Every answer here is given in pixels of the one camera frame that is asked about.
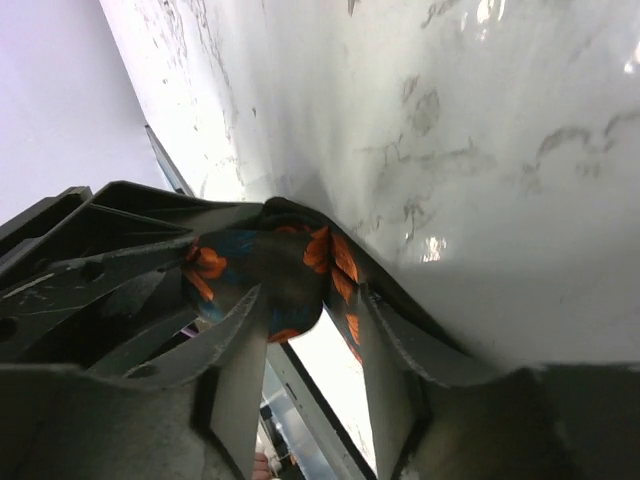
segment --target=round hole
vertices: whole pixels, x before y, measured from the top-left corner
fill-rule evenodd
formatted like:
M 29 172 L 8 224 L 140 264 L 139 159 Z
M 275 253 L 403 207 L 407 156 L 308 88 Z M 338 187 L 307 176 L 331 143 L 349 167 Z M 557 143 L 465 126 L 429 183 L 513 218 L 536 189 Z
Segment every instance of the round hole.
M 146 378 L 151 377 L 158 373 L 158 367 L 147 363 L 136 368 L 133 372 L 127 375 L 128 378 Z
M 18 331 L 18 321 L 14 317 L 0 318 L 0 342 L 6 342 Z
M 99 262 L 87 262 L 80 269 L 80 277 L 87 283 L 95 282 L 104 275 L 104 265 Z

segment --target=orange pattern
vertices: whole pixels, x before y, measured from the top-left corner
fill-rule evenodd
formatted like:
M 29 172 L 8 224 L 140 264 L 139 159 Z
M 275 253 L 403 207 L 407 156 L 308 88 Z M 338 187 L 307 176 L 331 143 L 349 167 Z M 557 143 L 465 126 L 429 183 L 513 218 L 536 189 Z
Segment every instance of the orange pattern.
M 338 290 L 338 293 L 348 304 L 349 300 L 351 300 L 351 294 L 353 293 L 353 284 L 345 274 L 337 268 L 331 269 L 331 276 L 333 277 L 333 284 L 336 286 L 336 290 Z
M 329 254 L 329 227 L 323 227 L 311 234 L 313 240 L 304 251 L 304 264 L 316 273 L 327 273 Z
M 271 335 L 269 337 L 269 343 L 284 343 L 290 338 L 297 337 L 300 335 L 300 332 L 294 330 L 292 328 L 286 328 L 276 333 L 275 335 Z
M 198 289 L 202 298 L 208 302 L 212 301 L 213 290 L 204 279 L 220 278 L 227 268 L 227 259 L 219 257 L 212 248 L 199 248 L 194 245 L 187 255 L 187 261 L 190 264 L 182 268 L 182 273 Z
M 203 278 L 220 278 L 224 269 L 227 268 L 227 259 L 218 257 L 214 249 L 207 247 L 200 249 L 197 263 L 198 266 L 204 267 L 198 269 L 198 273 Z
M 189 280 L 194 287 L 198 289 L 202 298 L 210 302 L 213 300 L 213 290 L 209 288 L 209 285 L 206 284 L 204 280 L 195 272 L 194 270 L 190 270 L 189 268 L 182 269 L 183 275 Z
M 349 322 L 349 331 L 357 345 L 360 345 L 360 330 L 358 328 L 358 317 L 351 313 L 347 313 L 347 322 Z
M 340 235 L 331 235 L 331 253 L 338 268 L 331 269 L 333 284 L 338 293 L 349 303 L 353 293 L 354 283 L 358 283 L 358 268 L 353 260 L 349 246 Z
M 358 283 L 358 267 L 356 267 L 356 262 L 353 260 L 351 252 L 349 252 L 349 245 L 341 235 L 333 234 L 331 237 L 333 239 L 331 253 L 335 258 L 336 265 L 351 280 Z
M 276 232 L 284 232 L 284 233 L 296 233 L 300 231 L 299 227 L 294 227 L 292 225 L 283 225 L 282 227 L 278 227 L 275 229 Z M 309 225 L 303 225 L 302 226 L 302 231 L 304 232 L 310 232 L 311 231 L 311 227 L 309 227 Z

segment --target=white plastic surface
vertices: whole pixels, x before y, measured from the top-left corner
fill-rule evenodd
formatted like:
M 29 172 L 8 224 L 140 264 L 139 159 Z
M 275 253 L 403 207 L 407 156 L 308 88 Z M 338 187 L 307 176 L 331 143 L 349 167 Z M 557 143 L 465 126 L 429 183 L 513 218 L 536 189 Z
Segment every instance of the white plastic surface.
M 327 213 L 504 367 L 640 359 L 640 4 L 347 3 L 103 6 L 196 191 Z

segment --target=orange and blue fabric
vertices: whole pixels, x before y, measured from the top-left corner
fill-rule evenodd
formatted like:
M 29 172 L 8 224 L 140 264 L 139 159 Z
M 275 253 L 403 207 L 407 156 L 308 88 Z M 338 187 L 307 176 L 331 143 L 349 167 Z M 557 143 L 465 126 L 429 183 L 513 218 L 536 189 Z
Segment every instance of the orange and blue fabric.
M 326 307 L 360 360 L 357 292 L 369 277 L 395 297 L 405 318 L 449 343 L 429 315 L 336 224 L 285 199 L 266 202 L 250 229 L 245 224 L 201 235 L 182 270 L 184 295 L 212 323 L 221 322 L 250 288 L 260 285 L 269 308 L 270 342 L 307 332 Z

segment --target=white wall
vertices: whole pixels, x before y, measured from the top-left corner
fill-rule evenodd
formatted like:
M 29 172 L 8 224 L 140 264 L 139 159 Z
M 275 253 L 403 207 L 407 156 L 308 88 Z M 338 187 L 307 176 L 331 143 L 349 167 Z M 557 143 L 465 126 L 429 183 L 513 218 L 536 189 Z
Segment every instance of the white wall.
M 164 187 L 98 0 L 0 4 L 0 224 L 69 186 Z
M 202 0 L 101 4 L 142 111 L 187 184 L 217 201 L 266 200 L 272 191 L 248 195 L 239 175 L 232 119 L 217 89 L 215 35 L 198 33 L 207 20 Z

